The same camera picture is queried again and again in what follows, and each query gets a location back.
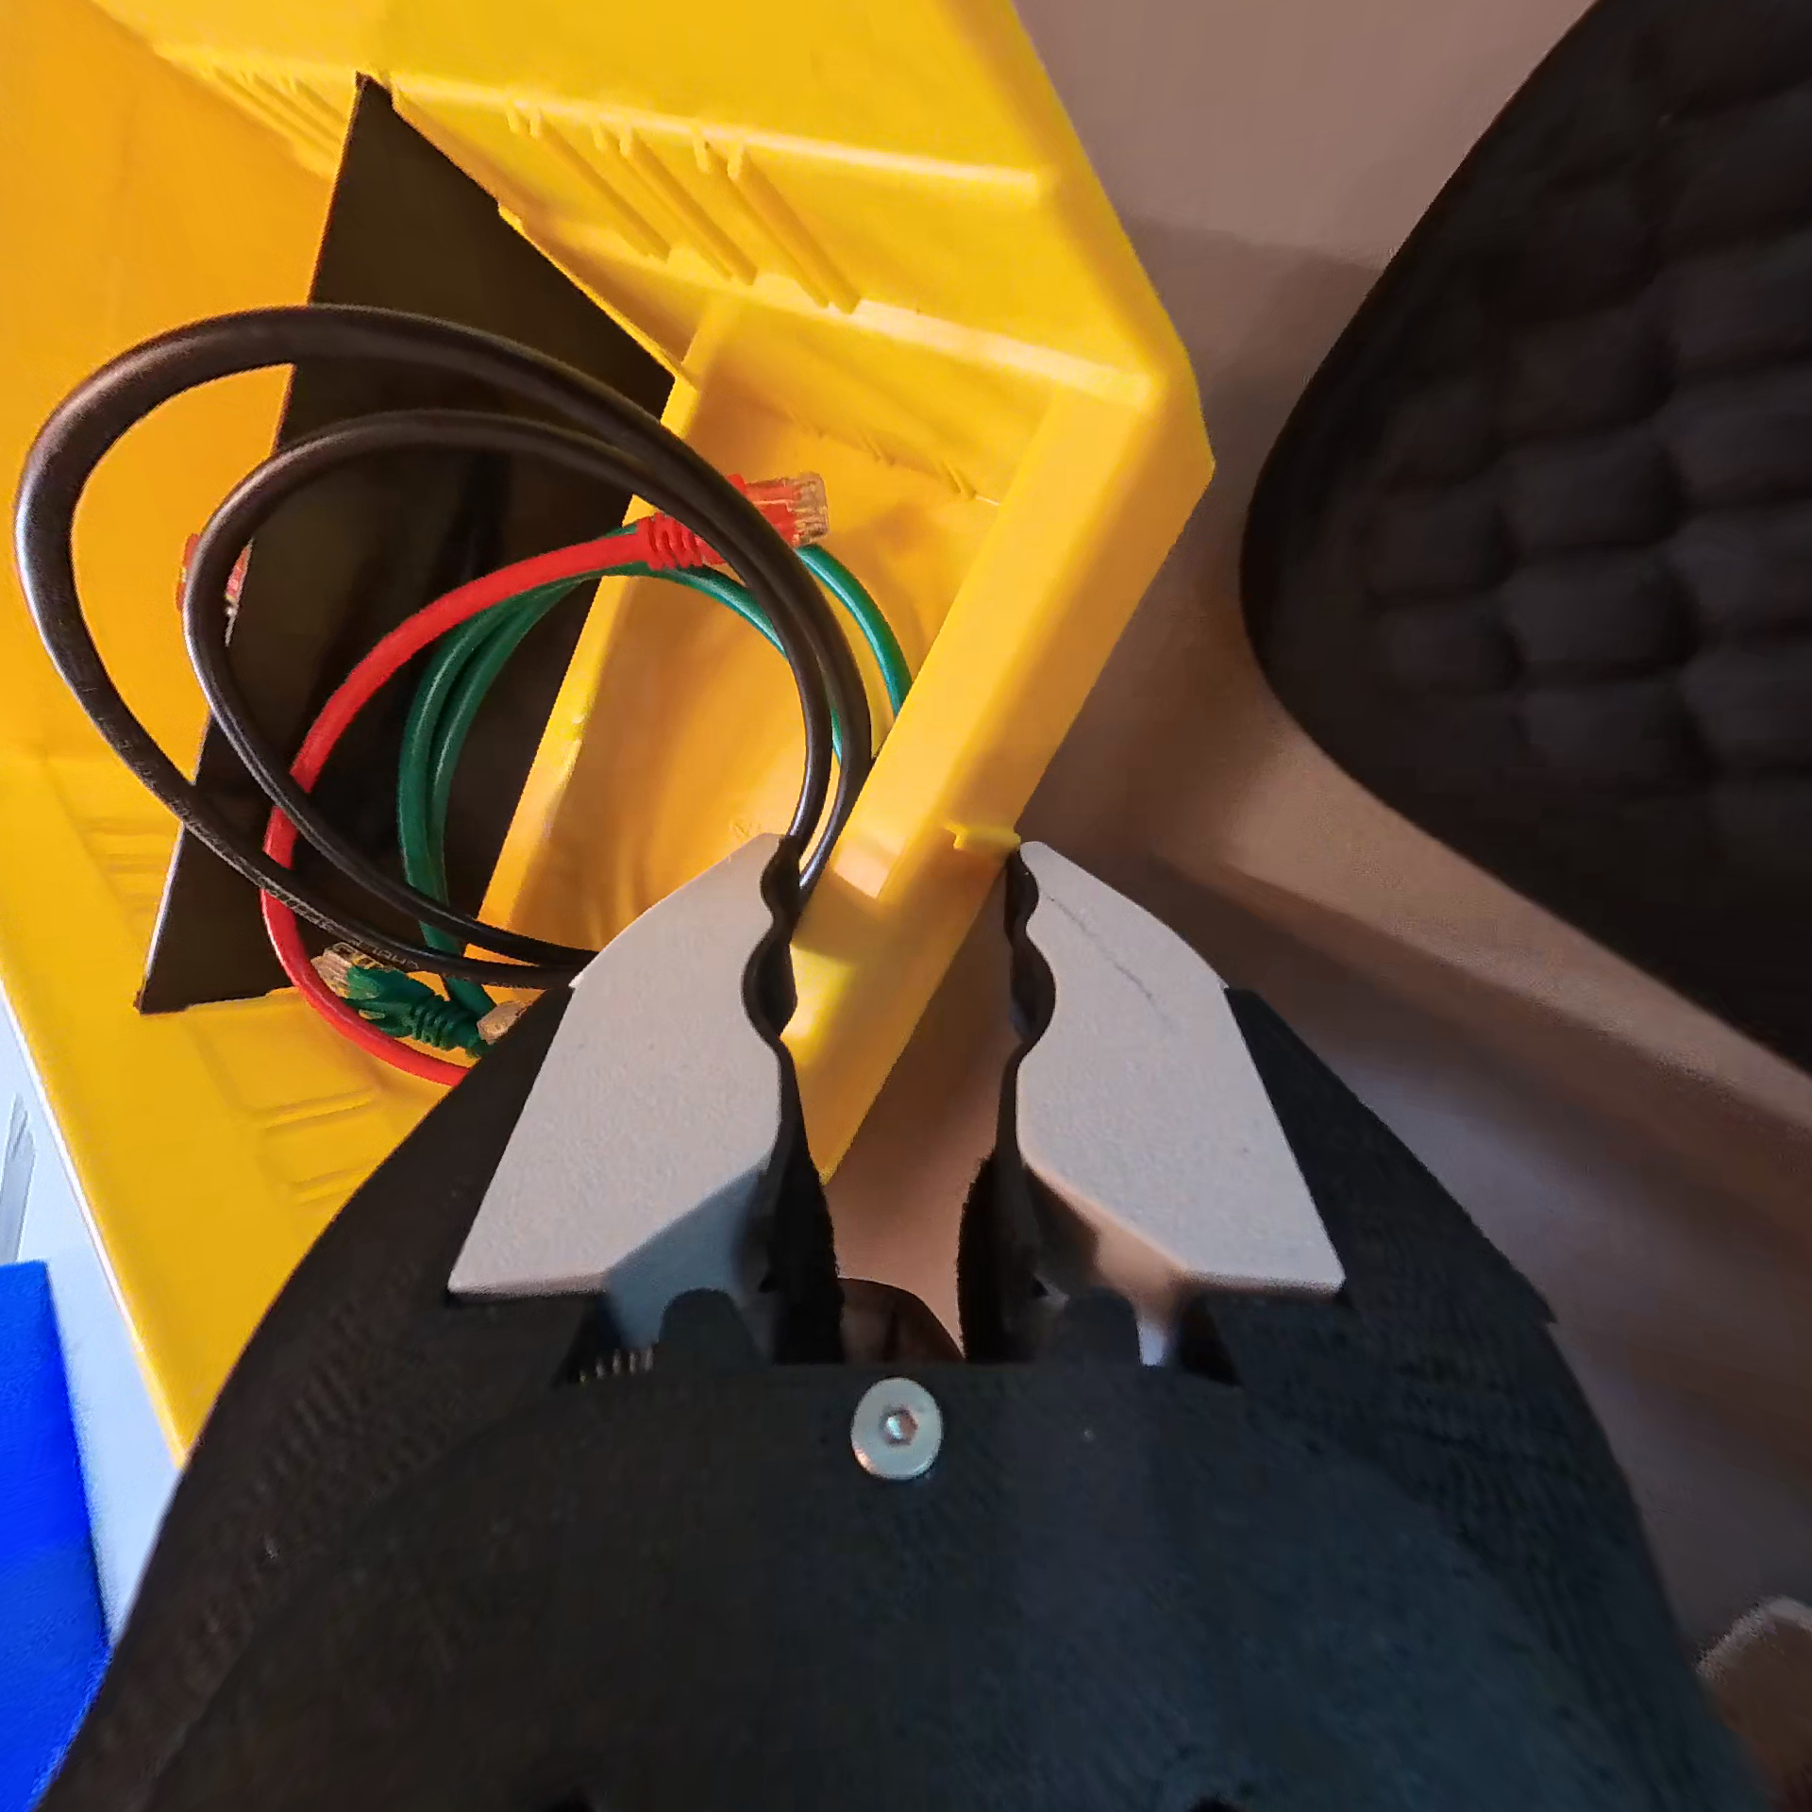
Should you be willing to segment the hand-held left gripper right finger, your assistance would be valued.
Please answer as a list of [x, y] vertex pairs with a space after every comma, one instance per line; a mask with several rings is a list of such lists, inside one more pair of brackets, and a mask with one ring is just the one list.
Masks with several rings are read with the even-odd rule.
[[1344, 1261], [1230, 988], [1044, 841], [1004, 869], [1013, 1052], [960, 1211], [960, 1350], [1022, 1365], [1103, 1327], [1177, 1362], [1218, 1299], [1337, 1305]]

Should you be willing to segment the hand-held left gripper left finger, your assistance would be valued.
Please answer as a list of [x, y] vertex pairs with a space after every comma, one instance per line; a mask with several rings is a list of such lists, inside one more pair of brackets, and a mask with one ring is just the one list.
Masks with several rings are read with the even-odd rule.
[[841, 1355], [829, 1208], [783, 1031], [799, 852], [760, 832], [638, 915], [567, 989], [449, 1268], [457, 1302], [600, 1299], [622, 1348], [733, 1299], [778, 1362]]

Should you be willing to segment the yellow plastic bin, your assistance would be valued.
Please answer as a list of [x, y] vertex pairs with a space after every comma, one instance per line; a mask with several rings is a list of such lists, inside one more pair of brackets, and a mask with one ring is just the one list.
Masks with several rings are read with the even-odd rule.
[[4, 982], [184, 1460], [236, 1354], [438, 1090], [293, 994], [137, 1014], [171, 817], [13, 574], [53, 408], [299, 302], [380, 82], [677, 378], [724, 473], [815, 468], [914, 689], [795, 946], [831, 1170], [1004, 832], [1212, 477], [1190, 358], [1008, 3], [4, 3]]

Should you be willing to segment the black quilted cushion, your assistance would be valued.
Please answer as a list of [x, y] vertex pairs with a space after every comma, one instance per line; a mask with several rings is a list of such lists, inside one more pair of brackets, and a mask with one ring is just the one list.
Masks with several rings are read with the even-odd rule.
[[1810, 3], [1597, 3], [1325, 355], [1260, 672], [1431, 840], [1810, 1071]]

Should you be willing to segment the blue flat object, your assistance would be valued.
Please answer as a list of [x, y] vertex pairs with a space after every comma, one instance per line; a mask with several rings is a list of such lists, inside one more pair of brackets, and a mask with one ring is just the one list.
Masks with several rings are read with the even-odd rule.
[[4, 1809], [30, 1809], [111, 1659], [48, 1272], [4, 1268]]

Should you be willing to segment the black bin divider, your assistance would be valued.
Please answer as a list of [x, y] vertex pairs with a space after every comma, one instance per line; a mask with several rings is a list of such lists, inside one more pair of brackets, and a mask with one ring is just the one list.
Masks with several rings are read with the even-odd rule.
[[[376, 304], [509, 337], [663, 415], [672, 377], [554, 263], [504, 224], [495, 200], [361, 85], [336, 174], [312, 302]], [[290, 501], [249, 551], [235, 669], [279, 756], [345, 672], [397, 622], [468, 577], [622, 523], [622, 487], [468, 451], [364, 455]], [[468, 735], [447, 821], [449, 901], [478, 913], [584, 596], [556, 605], [510, 658]], [[260, 894], [193, 837], [176, 845], [145, 1014], [246, 1002], [282, 988]]]

